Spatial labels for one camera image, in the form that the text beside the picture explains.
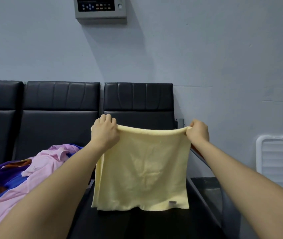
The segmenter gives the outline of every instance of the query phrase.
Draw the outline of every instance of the armrest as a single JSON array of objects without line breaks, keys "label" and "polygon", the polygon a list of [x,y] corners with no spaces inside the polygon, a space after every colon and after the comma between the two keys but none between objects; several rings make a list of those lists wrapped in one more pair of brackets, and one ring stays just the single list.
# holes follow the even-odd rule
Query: armrest
[{"label": "armrest", "polygon": [[[191,145],[191,152],[193,152],[205,165],[208,166],[203,156]],[[229,239],[238,239],[240,235],[241,214],[228,197],[226,192],[221,189],[222,194],[222,216],[221,216],[221,229]]]}]

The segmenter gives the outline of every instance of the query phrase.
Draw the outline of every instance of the pile of clothes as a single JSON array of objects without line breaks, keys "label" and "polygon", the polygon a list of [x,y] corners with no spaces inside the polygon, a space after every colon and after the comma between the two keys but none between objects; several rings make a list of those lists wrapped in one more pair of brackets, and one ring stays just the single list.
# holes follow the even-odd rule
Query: pile of clothes
[{"label": "pile of clothes", "polygon": [[56,145],[35,157],[0,164],[0,222],[27,193],[80,149],[74,144]]}]

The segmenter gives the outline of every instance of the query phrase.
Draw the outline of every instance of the towel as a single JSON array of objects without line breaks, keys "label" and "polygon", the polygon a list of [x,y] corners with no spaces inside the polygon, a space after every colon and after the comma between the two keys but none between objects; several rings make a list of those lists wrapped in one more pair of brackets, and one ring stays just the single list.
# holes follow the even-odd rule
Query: towel
[{"label": "towel", "polygon": [[146,130],[118,125],[120,141],[96,165],[92,207],[103,211],[189,209],[185,127]]}]

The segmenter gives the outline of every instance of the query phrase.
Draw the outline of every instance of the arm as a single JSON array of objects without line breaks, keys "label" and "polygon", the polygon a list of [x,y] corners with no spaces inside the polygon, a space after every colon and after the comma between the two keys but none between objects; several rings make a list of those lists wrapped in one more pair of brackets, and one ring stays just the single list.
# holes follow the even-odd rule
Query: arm
[{"label": "arm", "polygon": [[283,238],[283,188],[212,145],[203,122],[194,120],[191,126],[187,137],[258,236]]},{"label": "arm", "polygon": [[102,115],[91,141],[12,208],[0,223],[0,239],[66,238],[97,161],[118,141],[115,118]]}]

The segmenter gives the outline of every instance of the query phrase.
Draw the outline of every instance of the finger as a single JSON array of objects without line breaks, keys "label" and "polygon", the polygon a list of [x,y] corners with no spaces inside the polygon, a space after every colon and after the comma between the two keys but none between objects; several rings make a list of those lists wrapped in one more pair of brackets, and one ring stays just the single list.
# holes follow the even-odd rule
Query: finger
[{"label": "finger", "polygon": [[101,115],[100,120],[101,120],[101,121],[100,121],[101,123],[105,122],[105,120],[106,120],[106,115],[105,115],[105,114]]},{"label": "finger", "polygon": [[94,122],[94,125],[99,124],[100,122],[101,122],[100,118],[97,118],[96,121]]},{"label": "finger", "polygon": [[112,124],[117,124],[117,121],[116,121],[115,117],[112,118]]},{"label": "finger", "polygon": [[106,121],[107,122],[112,122],[112,115],[111,114],[107,114],[106,115]]}]

